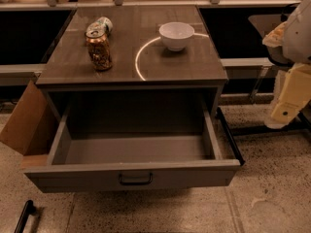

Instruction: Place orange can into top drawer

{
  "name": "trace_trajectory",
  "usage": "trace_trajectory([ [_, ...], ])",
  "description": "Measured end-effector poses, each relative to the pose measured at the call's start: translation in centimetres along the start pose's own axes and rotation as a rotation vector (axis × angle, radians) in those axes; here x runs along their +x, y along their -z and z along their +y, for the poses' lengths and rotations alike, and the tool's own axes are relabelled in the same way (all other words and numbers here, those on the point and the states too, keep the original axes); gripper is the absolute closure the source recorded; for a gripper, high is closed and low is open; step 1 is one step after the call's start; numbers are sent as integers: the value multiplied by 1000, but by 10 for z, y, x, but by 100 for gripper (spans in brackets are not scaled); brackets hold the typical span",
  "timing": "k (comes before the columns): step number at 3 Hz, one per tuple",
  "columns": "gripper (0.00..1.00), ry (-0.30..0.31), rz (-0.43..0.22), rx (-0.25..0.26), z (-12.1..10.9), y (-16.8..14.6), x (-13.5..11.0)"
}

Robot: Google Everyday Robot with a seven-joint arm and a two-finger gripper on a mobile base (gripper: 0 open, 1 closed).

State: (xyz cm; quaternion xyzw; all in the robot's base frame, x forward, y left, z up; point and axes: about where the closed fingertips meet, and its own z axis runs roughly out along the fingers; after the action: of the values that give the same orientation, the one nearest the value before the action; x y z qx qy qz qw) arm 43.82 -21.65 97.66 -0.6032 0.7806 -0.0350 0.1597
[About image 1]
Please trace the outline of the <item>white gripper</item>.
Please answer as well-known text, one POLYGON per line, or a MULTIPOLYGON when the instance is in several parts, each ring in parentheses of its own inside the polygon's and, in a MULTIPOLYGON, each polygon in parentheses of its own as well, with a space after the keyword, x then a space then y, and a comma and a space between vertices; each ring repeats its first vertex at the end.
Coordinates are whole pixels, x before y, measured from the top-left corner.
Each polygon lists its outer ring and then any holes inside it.
MULTIPOLYGON (((267 47, 270 61, 279 66, 293 64, 283 55, 285 26, 285 22, 280 23, 262 40, 267 47)), ((273 95, 264 124, 270 129, 281 129, 311 101, 311 65, 296 63, 288 71, 279 71, 273 95)))

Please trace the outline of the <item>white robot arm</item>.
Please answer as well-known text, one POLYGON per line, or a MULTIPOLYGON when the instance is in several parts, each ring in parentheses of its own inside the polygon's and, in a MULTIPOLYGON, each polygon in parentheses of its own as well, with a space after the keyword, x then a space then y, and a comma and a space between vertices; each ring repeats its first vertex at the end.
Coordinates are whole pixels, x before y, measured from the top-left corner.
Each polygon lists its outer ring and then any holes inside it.
POLYGON ((274 100, 264 124, 271 129, 288 125, 311 100, 311 0, 302 0, 285 22, 262 43, 281 47, 285 58, 294 63, 286 73, 277 75, 274 100))

